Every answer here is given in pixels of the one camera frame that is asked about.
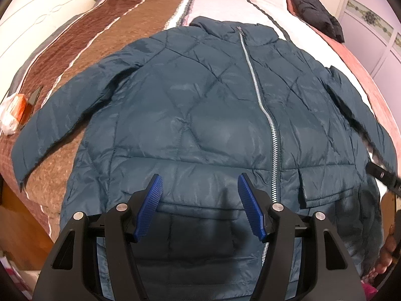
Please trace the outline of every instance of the zipper pull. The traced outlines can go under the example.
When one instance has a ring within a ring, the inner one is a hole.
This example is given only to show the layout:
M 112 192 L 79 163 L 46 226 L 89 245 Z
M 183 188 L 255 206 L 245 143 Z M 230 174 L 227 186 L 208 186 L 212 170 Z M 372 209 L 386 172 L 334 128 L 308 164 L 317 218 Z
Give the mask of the zipper pull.
M 237 27 L 237 29 L 238 29 L 239 33 L 240 33 L 243 37 L 245 37 L 245 33 L 244 33 L 244 31 L 242 30 L 242 28 L 241 28 L 241 27 Z

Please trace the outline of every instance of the blue gripper pad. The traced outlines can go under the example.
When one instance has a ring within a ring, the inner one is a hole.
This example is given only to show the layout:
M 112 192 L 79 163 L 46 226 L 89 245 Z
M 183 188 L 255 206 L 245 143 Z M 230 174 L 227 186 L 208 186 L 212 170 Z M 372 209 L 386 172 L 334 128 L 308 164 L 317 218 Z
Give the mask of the blue gripper pad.
M 263 213 L 242 174 L 238 177 L 238 194 L 244 206 L 245 213 L 247 214 L 253 235 L 257 236 L 260 241 L 263 241 L 267 236 L 263 224 Z
M 140 239 L 148 233 L 150 222 L 152 221 L 153 214 L 156 211 L 162 193 L 163 180 L 162 177 L 158 175 L 153 185 L 150 187 L 141 209 L 138 212 L 138 216 L 136 217 L 136 229 L 134 232 L 136 241 L 139 242 Z

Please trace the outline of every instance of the silver zipper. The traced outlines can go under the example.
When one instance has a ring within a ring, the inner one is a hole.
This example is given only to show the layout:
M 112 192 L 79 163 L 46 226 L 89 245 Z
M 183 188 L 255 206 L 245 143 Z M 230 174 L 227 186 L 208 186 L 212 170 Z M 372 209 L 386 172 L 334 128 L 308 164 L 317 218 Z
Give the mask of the silver zipper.
M 247 49 L 245 47 L 245 41 L 244 41 L 245 34 L 242 31 L 241 27 L 237 27 L 237 29 L 239 31 L 239 38 L 241 40 L 242 49 L 244 50 L 245 58 L 247 60 L 247 64 L 248 64 L 249 70 L 251 71 L 251 76 L 252 76 L 253 86 L 254 86 L 255 92 L 256 92 L 257 102 L 258 102 L 259 107 L 262 110 L 262 112 L 266 115 L 266 118 L 267 118 L 267 120 L 269 122 L 269 125 L 270 125 L 271 138 L 272 138 L 272 141 L 273 141 L 273 170 L 272 170 L 272 177 L 271 177 L 271 201 L 273 203 L 277 203 L 277 172 L 278 172 L 278 137 L 277 137 L 277 131 L 276 131 L 276 128 L 275 128 L 275 125 L 274 125 L 273 118 L 266 111 L 265 107 L 262 104 L 262 98 L 261 98 L 261 95 L 260 95 L 259 85 L 257 83 L 255 71 L 254 71 L 253 66 L 251 64 L 251 60 L 249 58 L 248 51 L 247 51 Z M 269 243 L 265 243 L 265 246 L 264 246 L 263 252 L 262 252 L 262 265 L 265 262 L 268 247 L 269 247 Z

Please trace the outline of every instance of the purple wall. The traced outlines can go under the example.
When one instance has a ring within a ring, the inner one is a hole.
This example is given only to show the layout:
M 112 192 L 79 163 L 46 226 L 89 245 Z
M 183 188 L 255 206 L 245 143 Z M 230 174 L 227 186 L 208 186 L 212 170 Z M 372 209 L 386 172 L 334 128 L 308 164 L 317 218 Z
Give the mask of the purple wall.
M 381 17 L 395 33 L 401 32 L 401 23 L 386 0 L 355 1 Z M 399 51 L 390 48 L 395 35 L 392 39 L 385 37 L 382 29 L 366 23 L 363 15 L 354 10 L 346 10 L 340 23 L 345 45 L 372 75 L 401 128 L 401 57 L 396 57 Z

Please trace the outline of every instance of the decorative border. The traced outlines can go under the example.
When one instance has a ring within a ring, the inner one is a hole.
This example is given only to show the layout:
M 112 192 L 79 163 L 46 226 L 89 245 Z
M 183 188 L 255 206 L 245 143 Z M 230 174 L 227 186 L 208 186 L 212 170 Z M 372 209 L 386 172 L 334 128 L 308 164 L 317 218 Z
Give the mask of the decorative border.
M 392 45 L 392 48 L 394 49 L 394 51 L 396 51 L 398 53 L 399 56 L 401 56 L 401 34 L 398 33 L 396 38 L 395 38 L 395 42 Z
M 382 17 L 355 0 L 348 0 L 346 9 L 375 29 L 387 43 L 390 41 L 394 29 Z

